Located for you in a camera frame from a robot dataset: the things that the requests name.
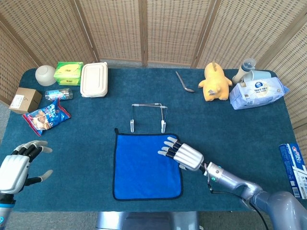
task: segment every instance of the yellow plush toy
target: yellow plush toy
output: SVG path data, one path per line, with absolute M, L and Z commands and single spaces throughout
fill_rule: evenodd
M 225 77 L 219 64 L 211 62 L 206 66 L 205 79 L 198 85 L 198 88 L 203 88 L 205 101 L 213 101 L 215 98 L 220 100 L 228 99 L 229 85 L 232 85 L 232 82 Z

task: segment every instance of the floor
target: floor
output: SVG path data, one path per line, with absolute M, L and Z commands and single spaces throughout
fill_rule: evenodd
M 108 60 L 109 68 L 141 68 L 139 63 Z M 186 68 L 170 65 L 151 64 L 150 68 Z M 0 143 L 9 118 L 9 110 L 0 104 Z M 269 217 L 264 218 L 272 228 Z M 13 212 L 6 230 L 93 230 L 96 212 Z M 265 227 L 256 212 L 201 212 L 200 224 L 205 230 L 264 230 Z

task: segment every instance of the cardboard box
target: cardboard box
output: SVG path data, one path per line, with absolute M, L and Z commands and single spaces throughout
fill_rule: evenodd
M 18 114 L 32 112 L 38 108 L 41 99 L 37 90 L 19 87 L 9 109 Z
M 80 85 L 83 62 L 59 61 L 54 78 L 59 85 Z
M 307 170 L 297 143 L 279 146 L 294 197 L 307 199 Z

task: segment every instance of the small brown box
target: small brown box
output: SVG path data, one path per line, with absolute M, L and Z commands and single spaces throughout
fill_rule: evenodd
M 19 87 L 9 109 L 18 114 L 32 112 L 38 108 L 41 99 L 37 90 Z

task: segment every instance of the green tissue box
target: green tissue box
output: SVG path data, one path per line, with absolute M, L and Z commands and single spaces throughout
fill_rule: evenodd
M 54 78 L 59 85 L 80 85 L 83 62 L 59 61 Z

